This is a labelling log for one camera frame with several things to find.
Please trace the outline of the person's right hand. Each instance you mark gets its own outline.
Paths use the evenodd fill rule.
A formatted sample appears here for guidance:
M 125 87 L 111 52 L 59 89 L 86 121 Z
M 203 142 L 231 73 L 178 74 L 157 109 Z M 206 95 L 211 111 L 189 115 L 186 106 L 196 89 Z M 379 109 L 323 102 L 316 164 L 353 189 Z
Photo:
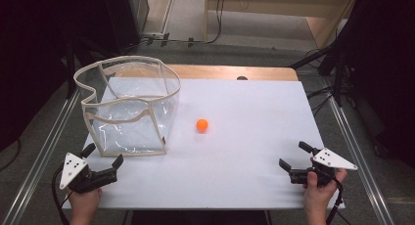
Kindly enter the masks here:
M 318 185 L 318 177 L 314 171 L 307 173 L 307 183 L 304 185 L 303 207 L 306 212 L 325 212 L 330 199 L 338 189 L 338 183 L 342 183 L 346 177 L 345 169 L 338 169 L 335 180 L 331 180 L 325 186 Z

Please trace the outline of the black curtain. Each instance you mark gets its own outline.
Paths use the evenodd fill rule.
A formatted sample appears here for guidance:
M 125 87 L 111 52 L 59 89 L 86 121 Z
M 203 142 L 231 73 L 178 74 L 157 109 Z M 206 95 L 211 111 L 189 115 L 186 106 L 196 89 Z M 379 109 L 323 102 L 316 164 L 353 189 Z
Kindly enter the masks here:
M 415 168 L 415 0 L 356 0 L 344 33 L 352 96 L 375 149 Z
M 68 79 L 53 0 L 0 0 L 0 152 Z

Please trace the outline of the wooden table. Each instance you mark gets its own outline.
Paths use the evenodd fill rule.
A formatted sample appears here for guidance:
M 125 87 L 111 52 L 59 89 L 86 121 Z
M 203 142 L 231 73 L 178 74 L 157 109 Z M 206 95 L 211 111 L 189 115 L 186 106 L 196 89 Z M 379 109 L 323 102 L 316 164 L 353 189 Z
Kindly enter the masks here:
M 187 79 L 242 79 L 298 81 L 296 72 L 290 67 L 237 67 L 169 65 L 180 78 Z

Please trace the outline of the metal floor rail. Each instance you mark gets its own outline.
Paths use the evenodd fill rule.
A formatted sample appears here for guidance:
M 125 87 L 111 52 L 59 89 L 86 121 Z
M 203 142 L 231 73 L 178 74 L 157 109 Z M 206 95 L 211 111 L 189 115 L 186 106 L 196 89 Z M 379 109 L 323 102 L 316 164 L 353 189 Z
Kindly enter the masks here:
M 343 108 L 339 108 L 336 101 L 330 99 L 331 110 L 340 126 L 341 132 L 345 138 L 347 148 L 351 154 L 353 162 L 358 167 L 358 174 L 362 181 L 363 187 L 372 205 L 374 213 L 380 225 L 395 225 L 392 215 L 387 206 L 386 200 L 370 170 L 367 161 L 360 150 L 360 146 L 349 126 L 346 114 Z
M 23 213 L 31 200 L 31 197 L 40 181 L 40 178 L 53 154 L 62 132 L 69 120 L 69 116 L 78 100 L 79 91 L 75 90 L 65 102 L 57 116 L 42 148 L 36 159 L 21 183 L 13 203 L 2 221 L 2 225 L 18 225 Z

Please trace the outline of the wooden shelf unit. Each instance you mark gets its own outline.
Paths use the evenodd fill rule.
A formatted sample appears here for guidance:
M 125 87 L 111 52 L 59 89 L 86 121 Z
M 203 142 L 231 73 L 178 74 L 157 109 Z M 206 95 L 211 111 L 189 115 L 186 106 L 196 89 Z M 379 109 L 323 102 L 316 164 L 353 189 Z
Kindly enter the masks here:
M 224 0 L 224 11 L 305 17 L 319 49 L 330 44 L 355 0 Z

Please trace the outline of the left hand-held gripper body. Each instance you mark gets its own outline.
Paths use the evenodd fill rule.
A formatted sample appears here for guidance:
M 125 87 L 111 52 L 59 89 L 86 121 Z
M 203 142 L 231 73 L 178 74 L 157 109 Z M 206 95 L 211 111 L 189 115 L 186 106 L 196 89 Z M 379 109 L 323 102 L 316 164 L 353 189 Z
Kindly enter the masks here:
M 79 194 L 91 192 L 95 189 L 117 181 L 118 168 L 112 166 L 101 171 L 92 171 L 85 159 L 67 153 L 60 182 L 60 189 L 70 189 Z

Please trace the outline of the black cabinet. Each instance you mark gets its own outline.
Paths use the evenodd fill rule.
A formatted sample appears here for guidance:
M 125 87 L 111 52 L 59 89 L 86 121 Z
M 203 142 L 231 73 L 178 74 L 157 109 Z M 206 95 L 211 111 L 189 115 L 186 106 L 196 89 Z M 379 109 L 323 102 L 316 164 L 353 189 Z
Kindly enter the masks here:
M 148 0 L 76 0 L 77 37 L 106 57 L 126 53 L 141 41 Z

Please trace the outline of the black stand leg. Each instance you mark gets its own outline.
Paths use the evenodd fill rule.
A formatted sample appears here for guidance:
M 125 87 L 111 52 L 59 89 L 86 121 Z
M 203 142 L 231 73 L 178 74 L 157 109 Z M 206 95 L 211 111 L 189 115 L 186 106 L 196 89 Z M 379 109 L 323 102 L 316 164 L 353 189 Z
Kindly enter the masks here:
M 332 46 L 327 46 L 323 49 L 313 49 L 309 51 L 303 59 L 291 64 L 290 68 L 293 68 L 293 69 L 301 68 L 313 61 L 316 61 L 319 58 L 322 58 L 323 56 L 334 54 L 336 51 L 337 49 Z

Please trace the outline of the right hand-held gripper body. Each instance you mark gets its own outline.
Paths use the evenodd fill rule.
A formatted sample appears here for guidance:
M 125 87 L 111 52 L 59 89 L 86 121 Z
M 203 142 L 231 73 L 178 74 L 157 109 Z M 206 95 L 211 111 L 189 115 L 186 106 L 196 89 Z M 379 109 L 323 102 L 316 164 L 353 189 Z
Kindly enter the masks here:
M 312 165 L 307 169 L 292 169 L 289 167 L 289 176 L 292 184 L 306 184 L 307 174 L 312 171 L 317 174 L 317 185 L 326 186 L 335 179 L 335 168 L 357 170 L 356 164 L 339 156 L 333 151 L 324 148 L 307 150 L 312 153 Z

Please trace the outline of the person's left hand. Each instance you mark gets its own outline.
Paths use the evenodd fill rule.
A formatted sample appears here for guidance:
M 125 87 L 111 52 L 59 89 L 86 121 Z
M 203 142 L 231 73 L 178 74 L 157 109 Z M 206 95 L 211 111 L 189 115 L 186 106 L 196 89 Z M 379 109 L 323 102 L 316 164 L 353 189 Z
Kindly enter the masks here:
M 95 189 L 91 192 L 79 194 L 75 191 L 69 191 L 69 203 L 73 219 L 91 220 L 98 209 L 102 196 L 101 189 Z

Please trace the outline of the white board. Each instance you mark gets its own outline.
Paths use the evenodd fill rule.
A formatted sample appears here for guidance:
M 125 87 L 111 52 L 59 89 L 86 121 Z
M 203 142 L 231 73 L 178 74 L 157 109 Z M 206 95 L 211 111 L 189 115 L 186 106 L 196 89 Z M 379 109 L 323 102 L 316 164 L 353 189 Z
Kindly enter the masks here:
M 184 79 L 166 153 L 126 157 L 100 206 L 300 208 L 302 188 L 278 164 L 310 167 L 299 141 L 324 146 L 300 82 Z

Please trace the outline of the clear plastic bag beige trim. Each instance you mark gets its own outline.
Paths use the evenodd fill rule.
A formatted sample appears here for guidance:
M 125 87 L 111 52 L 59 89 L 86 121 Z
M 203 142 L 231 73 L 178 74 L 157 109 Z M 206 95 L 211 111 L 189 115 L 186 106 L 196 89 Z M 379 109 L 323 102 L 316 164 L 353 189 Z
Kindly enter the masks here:
M 122 56 L 75 72 L 83 118 L 103 157 L 166 153 L 180 97 L 179 75 L 159 59 Z

